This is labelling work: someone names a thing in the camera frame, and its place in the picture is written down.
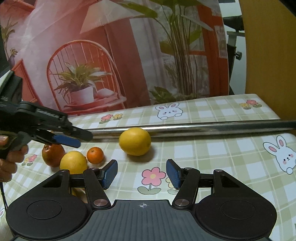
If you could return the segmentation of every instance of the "human hand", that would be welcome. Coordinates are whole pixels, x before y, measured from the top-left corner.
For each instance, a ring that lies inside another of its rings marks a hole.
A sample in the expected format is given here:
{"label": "human hand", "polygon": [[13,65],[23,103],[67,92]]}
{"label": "human hand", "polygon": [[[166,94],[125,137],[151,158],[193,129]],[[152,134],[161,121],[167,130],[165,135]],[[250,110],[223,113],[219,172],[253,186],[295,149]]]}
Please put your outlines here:
{"label": "human hand", "polygon": [[[6,145],[8,142],[7,136],[0,135],[0,146]],[[6,157],[6,160],[0,159],[0,181],[9,182],[12,179],[12,174],[16,173],[16,163],[24,161],[25,154],[28,153],[28,146],[25,145],[19,151],[10,151]]]}

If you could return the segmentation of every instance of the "green and white plaid pattern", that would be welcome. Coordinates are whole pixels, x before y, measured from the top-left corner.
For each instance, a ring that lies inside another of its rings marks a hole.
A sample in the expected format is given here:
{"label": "green and white plaid pattern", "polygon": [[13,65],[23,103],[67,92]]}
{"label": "green and white plaid pattern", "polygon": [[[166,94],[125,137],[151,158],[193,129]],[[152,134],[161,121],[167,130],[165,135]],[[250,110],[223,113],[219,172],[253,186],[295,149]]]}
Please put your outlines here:
{"label": "green and white plaid pattern", "polygon": [[[183,114],[161,120],[155,106],[119,110],[86,116],[73,117],[73,125],[84,128],[134,126],[162,123],[192,123],[214,121],[241,121],[278,119],[279,117],[257,96],[220,96],[180,102]],[[289,133],[281,136],[287,146],[296,150],[296,137]],[[164,140],[152,143],[152,148],[144,157],[127,157],[118,143],[82,143],[78,151],[86,155],[89,148],[100,147],[109,161],[118,161],[118,174],[106,191],[109,199],[174,199],[176,190],[167,176],[159,186],[142,184],[142,172],[158,167],[165,172],[165,162],[172,158],[181,167],[193,167],[202,173],[212,173],[223,169],[268,199],[276,208],[278,218],[270,238],[273,241],[294,241],[296,239],[296,168],[291,175],[283,172],[275,156],[263,147],[264,142],[276,144],[276,135],[247,136],[240,138],[188,138]],[[42,160],[42,144],[32,142],[26,157],[36,154],[33,162],[19,164],[18,172],[11,182],[4,185],[8,204],[48,178],[58,169],[52,170]],[[210,189],[200,189],[197,202],[210,194]],[[1,240],[9,240],[11,233],[5,216],[1,218]]]}

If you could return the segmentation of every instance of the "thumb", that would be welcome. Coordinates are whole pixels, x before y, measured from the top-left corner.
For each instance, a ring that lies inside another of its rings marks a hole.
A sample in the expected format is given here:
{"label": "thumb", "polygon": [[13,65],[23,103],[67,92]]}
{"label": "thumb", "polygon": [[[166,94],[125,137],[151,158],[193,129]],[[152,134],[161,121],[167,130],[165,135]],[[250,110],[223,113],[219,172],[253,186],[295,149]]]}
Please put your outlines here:
{"label": "thumb", "polygon": [[8,136],[0,135],[0,146],[5,146],[8,143]]}

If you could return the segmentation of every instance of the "vase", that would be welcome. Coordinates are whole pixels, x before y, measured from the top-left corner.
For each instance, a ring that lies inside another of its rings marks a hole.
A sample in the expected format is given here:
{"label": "vase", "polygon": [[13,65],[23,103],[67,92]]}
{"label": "vase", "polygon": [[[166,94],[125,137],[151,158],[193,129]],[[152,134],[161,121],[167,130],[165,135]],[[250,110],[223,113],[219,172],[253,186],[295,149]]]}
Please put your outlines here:
{"label": "vase", "polygon": [[14,65],[15,65],[15,57],[13,55],[11,55],[9,58],[8,58],[8,63],[10,65],[10,68],[13,68]]}
{"label": "vase", "polygon": [[75,92],[70,92],[70,96],[72,103],[76,103],[77,105],[89,104],[94,102],[94,92],[92,86]]}

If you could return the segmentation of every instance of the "metal pole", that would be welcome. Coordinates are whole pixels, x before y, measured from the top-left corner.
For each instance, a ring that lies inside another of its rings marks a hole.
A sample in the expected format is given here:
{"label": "metal pole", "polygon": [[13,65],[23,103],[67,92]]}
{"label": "metal pole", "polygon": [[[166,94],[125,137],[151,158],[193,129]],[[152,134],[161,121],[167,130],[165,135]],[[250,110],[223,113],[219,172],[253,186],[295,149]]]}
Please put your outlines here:
{"label": "metal pole", "polygon": [[93,134],[94,139],[117,139],[122,132],[132,127],[140,127],[148,131],[151,137],[188,137],[289,131],[296,129],[296,120],[248,120],[126,126],[88,129],[88,131]]}

